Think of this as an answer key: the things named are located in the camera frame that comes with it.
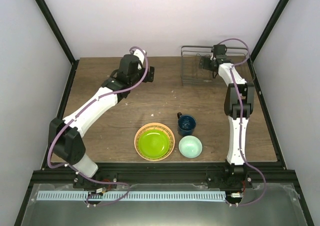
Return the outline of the grey wire dish rack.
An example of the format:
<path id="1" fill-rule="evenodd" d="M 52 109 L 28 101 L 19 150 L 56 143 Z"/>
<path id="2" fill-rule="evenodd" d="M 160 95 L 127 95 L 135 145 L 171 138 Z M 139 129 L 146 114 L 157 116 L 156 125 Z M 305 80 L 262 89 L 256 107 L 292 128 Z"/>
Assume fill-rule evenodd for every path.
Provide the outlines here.
<path id="1" fill-rule="evenodd" d="M 180 48 L 182 85 L 225 85 L 217 71 L 212 72 L 207 69 L 207 66 L 203 66 L 203 63 L 210 62 L 213 55 L 212 50 L 213 46 L 199 45 L 183 45 Z M 232 63 L 242 62 L 246 55 L 247 50 L 244 47 L 226 46 L 226 59 L 232 61 Z M 256 78 L 251 59 L 236 66 L 235 69 L 247 82 L 253 82 Z"/>

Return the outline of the dark blue mug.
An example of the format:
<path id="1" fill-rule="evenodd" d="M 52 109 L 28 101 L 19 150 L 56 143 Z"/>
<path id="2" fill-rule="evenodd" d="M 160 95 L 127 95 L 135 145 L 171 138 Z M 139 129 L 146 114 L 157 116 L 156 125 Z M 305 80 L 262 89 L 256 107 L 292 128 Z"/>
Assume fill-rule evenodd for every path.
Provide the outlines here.
<path id="1" fill-rule="evenodd" d="M 192 135 L 196 126 L 197 122 L 193 116 L 177 113 L 177 131 L 182 137 Z"/>

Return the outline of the pale green dotted bowl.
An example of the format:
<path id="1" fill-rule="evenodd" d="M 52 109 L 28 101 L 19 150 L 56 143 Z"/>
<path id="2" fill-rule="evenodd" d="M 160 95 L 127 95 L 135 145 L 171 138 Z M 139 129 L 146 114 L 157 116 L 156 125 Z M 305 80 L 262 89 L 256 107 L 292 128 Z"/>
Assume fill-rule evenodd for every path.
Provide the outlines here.
<path id="1" fill-rule="evenodd" d="M 197 137 L 189 135 L 179 141 L 178 149 L 184 157 L 194 159 L 202 153 L 203 145 Z"/>

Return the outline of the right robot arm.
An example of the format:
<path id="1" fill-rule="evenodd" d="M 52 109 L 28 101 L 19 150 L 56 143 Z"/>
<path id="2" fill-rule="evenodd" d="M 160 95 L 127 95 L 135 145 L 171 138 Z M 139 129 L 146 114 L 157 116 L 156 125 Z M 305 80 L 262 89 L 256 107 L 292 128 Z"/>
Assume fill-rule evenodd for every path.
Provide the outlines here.
<path id="1" fill-rule="evenodd" d="M 211 71 L 213 78 L 220 76 L 227 86 L 224 113 L 229 122 L 229 150 L 226 157 L 227 172 L 223 173 L 222 181 L 225 186 L 232 188 L 240 182 L 240 176 L 245 174 L 246 134 L 254 108 L 255 88 L 241 77 L 236 65 L 225 55 L 202 56 L 199 68 Z"/>

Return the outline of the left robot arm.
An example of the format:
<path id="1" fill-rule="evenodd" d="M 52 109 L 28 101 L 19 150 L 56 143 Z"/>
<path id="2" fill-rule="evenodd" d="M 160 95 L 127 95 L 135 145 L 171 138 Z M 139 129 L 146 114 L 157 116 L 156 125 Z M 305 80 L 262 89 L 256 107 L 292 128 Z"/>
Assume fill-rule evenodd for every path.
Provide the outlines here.
<path id="1" fill-rule="evenodd" d="M 71 167 L 85 175 L 89 187 L 102 182 L 97 164 L 86 154 L 83 136 L 106 111 L 126 98 L 142 82 L 152 82 L 155 69 L 149 66 L 147 53 L 132 47 L 120 60 L 119 68 L 103 82 L 94 96 L 74 113 L 63 119 L 54 118 L 49 124 L 47 165 L 51 169 Z"/>

